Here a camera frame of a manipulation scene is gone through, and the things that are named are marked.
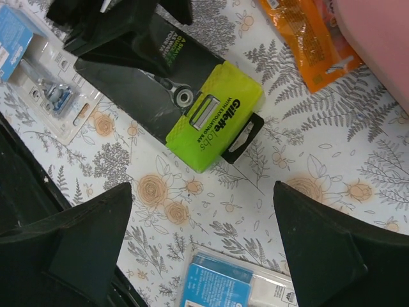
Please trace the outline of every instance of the orange package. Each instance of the orange package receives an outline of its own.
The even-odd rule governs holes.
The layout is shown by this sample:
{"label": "orange package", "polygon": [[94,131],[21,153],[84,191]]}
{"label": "orange package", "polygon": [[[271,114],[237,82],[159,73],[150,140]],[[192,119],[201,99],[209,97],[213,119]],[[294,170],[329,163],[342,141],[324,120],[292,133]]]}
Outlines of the orange package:
{"label": "orange package", "polygon": [[363,61],[337,26],[332,0],[259,0],[314,93]]}

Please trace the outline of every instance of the pink fabric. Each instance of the pink fabric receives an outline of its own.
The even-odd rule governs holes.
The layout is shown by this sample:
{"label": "pink fabric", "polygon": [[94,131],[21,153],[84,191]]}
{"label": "pink fabric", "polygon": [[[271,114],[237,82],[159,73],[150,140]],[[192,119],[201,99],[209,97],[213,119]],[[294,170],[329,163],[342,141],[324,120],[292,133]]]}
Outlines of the pink fabric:
{"label": "pink fabric", "polygon": [[334,8],[347,41],[409,112],[409,1],[334,0]]}

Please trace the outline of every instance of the plastic packaging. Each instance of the plastic packaging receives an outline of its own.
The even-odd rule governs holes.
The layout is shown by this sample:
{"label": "plastic packaging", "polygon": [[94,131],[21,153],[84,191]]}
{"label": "plastic packaging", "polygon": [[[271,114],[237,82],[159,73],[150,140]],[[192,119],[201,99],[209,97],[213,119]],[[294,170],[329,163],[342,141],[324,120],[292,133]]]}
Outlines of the plastic packaging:
{"label": "plastic packaging", "polygon": [[259,0],[314,93],[363,61],[338,28],[332,0]]}
{"label": "plastic packaging", "polygon": [[76,58],[35,14],[0,6],[0,77],[64,145],[103,95],[74,69]]}
{"label": "plastic packaging", "polygon": [[191,244],[175,307],[298,306],[291,278]]}

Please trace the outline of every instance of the gillette logo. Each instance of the gillette logo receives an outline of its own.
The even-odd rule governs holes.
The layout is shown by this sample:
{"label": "gillette logo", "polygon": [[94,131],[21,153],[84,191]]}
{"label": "gillette logo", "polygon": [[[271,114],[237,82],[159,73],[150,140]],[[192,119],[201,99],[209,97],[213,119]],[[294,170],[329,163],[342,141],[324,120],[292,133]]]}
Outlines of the gillette logo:
{"label": "gillette logo", "polygon": [[22,52],[23,52],[23,47],[20,46],[20,47],[17,49],[17,51],[15,52],[15,54],[14,54],[12,60],[10,61],[10,63],[11,63],[12,65],[14,65],[15,62],[17,62],[17,59],[20,57],[20,55],[22,54]]}
{"label": "gillette logo", "polygon": [[216,132],[222,130],[226,126],[226,122],[233,118],[236,113],[236,110],[240,107],[240,100],[234,99],[233,103],[228,107],[227,111],[223,114],[223,117],[219,120],[219,122],[215,126]]}

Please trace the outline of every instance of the white floral tablecloth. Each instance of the white floral tablecloth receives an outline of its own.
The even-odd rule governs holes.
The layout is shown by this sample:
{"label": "white floral tablecloth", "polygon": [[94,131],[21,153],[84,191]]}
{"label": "white floral tablecloth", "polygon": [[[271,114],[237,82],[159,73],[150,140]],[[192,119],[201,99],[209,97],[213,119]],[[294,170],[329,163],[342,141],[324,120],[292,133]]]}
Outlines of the white floral tablecloth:
{"label": "white floral tablecloth", "polygon": [[[173,305],[189,242],[289,274],[272,203],[276,180],[409,234],[409,116],[368,68],[310,95],[254,1],[193,3],[195,24],[184,30],[266,91],[266,125],[235,165],[220,161],[194,173],[108,100],[64,146],[9,87],[0,88],[0,111],[72,205],[132,183],[118,265],[145,301]],[[47,9],[46,0],[24,5],[39,16]]]}

